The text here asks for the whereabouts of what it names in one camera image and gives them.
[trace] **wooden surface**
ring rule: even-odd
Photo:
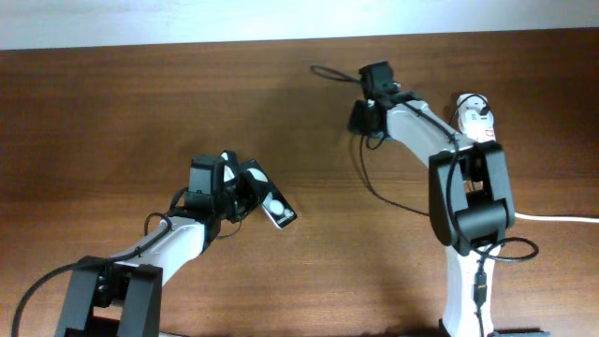
[[[256,212],[165,286],[162,330],[341,336],[433,327],[446,262],[429,220],[375,199],[345,130],[361,93],[310,75],[387,59],[443,118],[489,98],[519,212],[598,214],[599,31],[364,37],[0,53],[0,334],[46,271],[108,256],[185,186],[195,154],[258,160],[294,205]],[[400,144],[367,152],[381,194],[426,210],[428,175]],[[224,224],[223,232],[234,229]],[[541,255],[496,267],[496,328],[599,332],[599,227],[517,221]],[[507,253],[523,252],[510,248]],[[22,336],[51,336],[68,276],[28,304]]]

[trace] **wire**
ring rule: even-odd
[[[327,66],[312,65],[310,66],[310,72],[323,79],[331,81],[351,82],[359,86],[362,86],[362,83],[358,79],[346,75],[339,70],[331,69]]]
[[[478,319],[478,329],[480,331],[480,337],[485,337],[485,328],[483,327],[483,311],[480,305],[476,305],[476,318]]]
[[[355,83],[357,85],[359,85],[360,87],[362,86],[362,82],[360,82],[358,79],[353,78],[349,75],[344,74],[343,72],[339,71],[339,70],[335,70],[335,69],[331,69],[327,66],[321,66],[321,65],[312,65],[310,66],[310,72],[312,72],[314,75],[326,79],[326,80],[331,80],[331,81],[342,81],[342,82],[351,82],[351,83]],[[366,188],[377,198],[383,200],[384,202],[388,203],[389,205],[395,206],[395,207],[399,207],[403,210],[406,210],[408,212],[413,212],[416,213],[418,215],[423,215],[423,216],[429,216],[428,213],[426,212],[422,212],[419,210],[415,210],[413,208],[401,205],[400,203],[397,203],[395,201],[391,201],[387,198],[384,198],[383,196],[381,196],[380,194],[378,194],[378,192],[376,192],[376,190],[374,190],[373,185],[371,184],[370,178],[368,176],[368,172],[366,170],[366,164],[364,164],[364,154],[362,152],[362,147],[366,146],[369,150],[376,150],[379,147],[381,147],[381,145],[383,145],[383,142],[385,141],[385,135],[383,135],[380,140],[376,143],[376,145],[372,146],[370,143],[370,140],[372,137],[368,136],[366,138],[366,136],[362,136],[360,141],[359,141],[359,161],[360,164],[362,166],[362,172],[364,174],[364,184],[366,185]]]
[[[395,201],[391,201],[391,200],[389,200],[389,199],[387,199],[387,198],[384,198],[384,197],[382,197],[380,194],[378,194],[378,192],[376,192],[376,190],[374,190],[374,187],[373,187],[373,185],[371,184],[370,177],[368,176],[368,172],[367,172],[367,170],[366,170],[366,164],[364,163],[364,153],[363,153],[362,149],[363,149],[364,145],[368,143],[368,141],[366,141],[366,142],[364,141],[364,139],[365,139],[365,138],[366,138],[366,136],[362,136],[362,137],[360,138],[360,140],[359,140],[359,162],[360,162],[360,165],[362,166],[362,172],[363,172],[363,174],[364,174],[364,184],[366,185],[366,188],[367,188],[369,191],[371,191],[371,193],[372,193],[372,194],[373,194],[375,197],[377,197],[377,198],[379,198],[379,199],[383,200],[384,202],[388,203],[389,205],[393,205],[393,206],[395,206],[395,207],[399,207],[399,208],[401,208],[401,209],[403,209],[403,210],[406,210],[406,211],[408,211],[408,212],[413,212],[413,213],[416,213],[416,214],[418,214],[418,215],[429,216],[429,214],[428,214],[428,213],[426,213],[426,212],[422,212],[422,211],[419,211],[419,210],[415,210],[415,209],[413,209],[413,208],[410,208],[410,207],[407,207],[407,206],[401,205],[400,203],[397,203],[397,202],[395,202]],[[379,142],[379,143],[378,143],[378,144],[377,144],[375,147],[373,147],[373,150],[374,150],[374,149],[378,149],[378,147],[380,146],[380,144],[381,144],[381,143],[382,143],[382,140],[381,140],[381,141],[380,141],[380,142]]]
[[[458,144],[458,141],[456,140],[456,134],[450,133],[441,124],[439,124],[437,121],[433,120],[429,115],[423,113],[419,109],[414,108],[412,105],[407,104],[407,103],[403,103],[403,105],[406,106],[411,111],[415,112],[418,116],[427,120],[429,123],[431,123],[432,125],[437,127],[439,130],[441,130],[441,132],[443,132],[449,138],[449,140],[453,143],[454,153],[451,158],[451,165],[449,166],[449,172],[447,173],[447,183],[446,183],[447,212],[449,213],[449,220],[451,221],[451,225],[456,230],[456,232],[458,232],[458,235],[460,236],[460,238],[462,240],[464,240],[464,242],[467,244],[469,250],[476,252],[477,254],[479,254],[480,256],[482,256],[484,258],[488,258],[488,259],[492,259],[492,260],[500,261],[500,262],[511,262],[511,263],[528,261],[528,260],[534,258],[535,256],[537,256],[539,253],[538,246],[536,244],[534,244],[534,242],[531,242],[531,241],[523,239],[523,238],[518,238],[518,237],[505,238],[505,239],[501,240],[501,242],[503,244],[506,244],[509,242],[526,242],[533,248],[532,253],[530,253],[529,255],[526,255],[526,256],[517,256],[517,257],[492,256],[489,253],[479,251],[478,249],[476,249],[475,247],[473,247],[470,244],[470,240],[468,240],[468,238],[466,238],[464,233],[461,231],[460,226],[458,226],[458,223],[456,221],[456,214],[454,213],[453,208],[451,207],[451,193],[450,193],[451,192],[451,184],[453,182],[453,173],[456,169],[456,166],[458,165],[459,152],[460,152],[460,146]]]
[[[516,213],[516,217],[522,220],[532,221],[550,221],[550,222],[582,222],[590,224],[599,224],[599,219],[582,217],[582,216],[541,216],[541,215],[527,215],[522,213]]]
[[[107,264],[110,264],[110,263],[125,261],[125,260],[133,258],[135,256],[139,256],[141,253],[145,252],[148,248],[150,248],[154,243],[156,243],[156,241],[160,240],[162,237],[167,235],[167,233],[172,230],[172,222],[166,215],[164,215],[160,212],[153,212],[150,215],[148,215],[148,217],[146,218],[145,226],[147,227],[150,220],[156,216],[160,217],[162,220],[164,220],[167,223],[167,226],[165,227],[165,229],[163,229],[162,232],[160,232],[160,234],[158,234],[158,236],[156,236],[152,240],[146,242],[142,246],[135,247],[135,249],[131,253],[123,254],[121,256],[107,257],[107,258],[103,258],[99,261],[98,260],[96,260],[96,261],[79,261],[79,262],[67,264],[63,267],[57,268],[53,271],[50,271],[49,273],[47,273],[44,276],[42,276],[41,278],[39,278],[39,280],[37,280],[35,283],[33,283],[33,285],[30,286],[29,289],[27,289],[27,291],[25,291],[21,300],[19,301],[19,304],[17,305],[17,310],[15,311],[15,315],[12,319],[12,329],[10,332],[10,336],[11,337],[19,336],[19,326],[21,324],[22,313],[25,309],[25,305],[27,304],[29,299],[31,299],[31,297],[34,295],[34,293],[38,289],[40,289],[46,282],[50,281],[52,278],[54,278],[64,272],[67,272],[67,271],[74,271],[74,270],[83,269],[83,268],[106,266]]]
[[[235,230],[234,230],[232,233],[229,233],[229,234],[226,234],[226,235],[219,235],[219,236],[217,236],[215,239],[216,239],[216,240],[222,240],[222,239],[226,239],[226,238],[230,238],[230,237],[232,237],[233,235],[237,234],[237,233],[240,231],[240,229],[241,229],[241,224],[242,224],[242,222],[241,222],[241,220],[240,220],[240,225],[239,225],[239,226],[237,227],[237,229],[235,229]]]
[[[185,192],[187,192],[189,189],[187,187],[184,187],[182,189],[179,190],[179,192],[175,193],[174,196],[172,196],[172,201],[170,202],[170,206],[168,206],[168,210],[172,210],[175,207],[177,207],[177,203],[179,202],[179,199],[183,196],[183,194],[185,194]]]
[[[462,100],[462,101],[461,101],[461,102],[458,104],[458,106],[456,107],[456,111],[453,113],[453,115],[451,115],[451,119],[449,120],[449,125],[451,125],[451,124],[453,123],[454,119],[455,119],[455,118],[456,118],[456,116],[458,115],[458,111],[460,110],[461,106],[462,106],[462,105],[463,105],[463,104],[464,104],[464,103],[465,103],[465,102],[466,102],[468,99],[470,99],[470,98],[472,98],[472,97],[478,97],[478,98],[482,99],[482,100],[483,100],[483,102],[485,102],[485,106],[486,106],[487,108],[489,107],[489,102],[487,101],[487,99],[486,99],[484,96],[482,96],[482,95],[479,95],[479,94],[471,94],[471,95],[468,95],[468,96],[466,96],[466,97],[465,97],[465,98],[464,98],[464,99],[463,99],[463,100]]]

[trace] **black bracket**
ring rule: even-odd
[[[449,332],[447,332],[446,327],[443,325],[443,319],[439,319],[439,331],[434,335],[420,336],[420,337],[451,337]],[[538,328],[526,329],[526,330],[518,330],[514,332],[499,332],[494,331],[489,334],[488,337],[551,337],[550,332],[544,332]]]
[[[84,261],[98,260],[87,256]],[[56,337],[157,337],[162,298],[162,268],[111,264],[73,271]],[[110,294],[108,303],[106,294]],[[124,300],[120,320],[94,315],[94,307]]]
[[[347,128],[357,135],[384,138],[387,136],[387,111],[398,104],[422,98],[413,91],[400,91],[387,61],[365,66],[358,72],[364,100],[354,103]]]
[[[223,182],[225,169],[230,170],[233,178]],[[184,204],[177,206],[183,195]],[[189,187],[175,195],[167,215],[191,218],[206,224],[206,250],[217,237],[221,220],[240,222],[268,200],[274,200],[270,205],[274,204],[275,207],[271,209],[265,206],[264,211],[278,228],[297,219],[289,203],[254,159],[239,164],[234,152],[224,151],[220,156],[194,157]]]
[[[453,246],[462,256],[470,245],[481,246],[505,238],[516,220],[504,150],[494,141],[477,143],[459,153],[451,183],[451,207],[469,244],[451,225],[447,211],[446,184],[453,154],[442,152],[429,158],[429,207],[437,239]],[[464,181],[483,182],[482,189],[466,193]]]

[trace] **robotic arm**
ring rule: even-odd
[[[279,229],[297,218],[255,160],[239,165],[231,151],[194,157],[189,186],[174,196],[158,228],[147,234],[146,220],[146,236],[116,255],[133,257],[73,271],[55,336],[158,336],[162,286],[206,251],[222,220],[240,222],[258,206]],[[121,320],[94,316],[94,307],[113,304],[123,306]]]
[[[505,231],[514,225],[515,210],[504,152],[494,141],[492,114],[485,97],[460,97],[460,129],[466,137],[432,113],[417,93],[401,92],[387,62],[365,66],[359,74],[365,100],[354,105],[350,131],[399,141],[429,169],[431,225],[439,242],[446,246],[447,301],[441,331],[451,337],[478,337],[481,331],[484,336],[499,335],[493,332],[490,319],[494,261],[488,260],[483,264],[484,272],[480,271],[480,255],[471,249],[484,250],[503,240]],[[452,135],[457,146],[447,135]],[[456,148],[459,161],[447,186]],[[482,188],[466,191],[464,183],[468,181]],[[449,210],[455,214],[461,235],[452,226]],[[496,246],[489,254],[497,256],[499,251],[500,246]],[[480,320],[475,315],[477,305],[482,312]]]

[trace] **white cable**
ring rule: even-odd
[[[538,215],[526,215],[521,213],[516,213],[516,217],[518,219],[523,220],[533,220],[533,221],[562,221],[562,222],[584,222],[591,224],[599,224],[599,219],[597,218],[588,218],[581,216],[538,216]]]
[[[480,113],[483,108],[489,107],[487,98],[478,94],[464,94],[458,98],[458,126],[460,132],[478,142],[495,140],[495,130],[493,129],[493,114],[487,111],[486,116]],[[551,222],[582,222],[590,224],[599,224],[599,218],[590,218],[582,216],[538,216],[516,213],[518,219],[532,221],[551,221]]]

